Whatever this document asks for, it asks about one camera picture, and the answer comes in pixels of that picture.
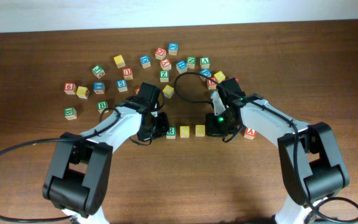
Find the green block letter R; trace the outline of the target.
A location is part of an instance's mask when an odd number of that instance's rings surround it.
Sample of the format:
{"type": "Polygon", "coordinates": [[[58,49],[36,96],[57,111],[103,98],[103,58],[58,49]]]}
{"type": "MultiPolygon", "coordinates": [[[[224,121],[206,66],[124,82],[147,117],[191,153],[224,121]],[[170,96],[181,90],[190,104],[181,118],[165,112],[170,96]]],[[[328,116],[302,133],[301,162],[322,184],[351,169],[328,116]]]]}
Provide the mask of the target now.
{"type": "Polygon", "coordinates": [[[177,135],[176,127],[169,127],[168,131],[166,132],[167,139],[175,139],[177,135]]]}

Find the yellow block letter S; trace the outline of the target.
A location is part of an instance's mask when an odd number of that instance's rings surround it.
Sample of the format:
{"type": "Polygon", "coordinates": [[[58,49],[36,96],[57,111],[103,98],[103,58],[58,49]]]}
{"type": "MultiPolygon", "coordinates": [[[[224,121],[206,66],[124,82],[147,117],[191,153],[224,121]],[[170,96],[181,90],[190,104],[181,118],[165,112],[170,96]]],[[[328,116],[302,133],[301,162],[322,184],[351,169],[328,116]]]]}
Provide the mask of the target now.
{"type": "Polygon", "coordinates": [[[205,125],[197,124],[195,126],[195,136],[196,137],[204,137],[205,136],[205,125]]]}
{"type": "Polygon", "coordinates": [[[190,137],[190,127],[189,126],[180,126],[180,137],[189,138],[190,137]]]}

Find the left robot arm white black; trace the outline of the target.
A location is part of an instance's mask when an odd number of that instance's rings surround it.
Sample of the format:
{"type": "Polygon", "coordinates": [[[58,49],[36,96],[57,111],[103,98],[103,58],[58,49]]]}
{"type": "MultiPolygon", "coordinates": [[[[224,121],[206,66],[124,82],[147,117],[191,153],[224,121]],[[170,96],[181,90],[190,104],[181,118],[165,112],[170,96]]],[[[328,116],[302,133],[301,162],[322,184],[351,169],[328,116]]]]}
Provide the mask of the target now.
{"type": "Polygon", "coordinates": [[[142,83],[138,94],[112,108],[94,128],[79,135],[62,134],[56,145],[43,186],[43,196],[69,216],[72,223],[107,223],[101,208],[114,151],[136,135],[148,146],[168,131],[161,111],[159,87],[142,83]]]}

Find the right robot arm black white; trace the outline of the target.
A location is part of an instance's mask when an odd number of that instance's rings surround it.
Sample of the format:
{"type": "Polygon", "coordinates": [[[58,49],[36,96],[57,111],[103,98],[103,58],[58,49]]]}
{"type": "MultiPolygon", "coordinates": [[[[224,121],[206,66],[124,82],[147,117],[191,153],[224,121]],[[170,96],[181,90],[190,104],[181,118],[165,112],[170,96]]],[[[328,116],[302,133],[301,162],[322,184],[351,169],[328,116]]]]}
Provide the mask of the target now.
{"type": "Polygon", "coordinates": [[[336,200],[349,185],[349,174],[331,127],[308,124],[275,109],[260,95],[247,96],[231,78],[218,83],[211,94],[213,113],[206,115],[206,134],[236,135],[250,128],[278,147],[282,177],[288,196],[275,223],[313,223],[324,203],[336,200]]]}

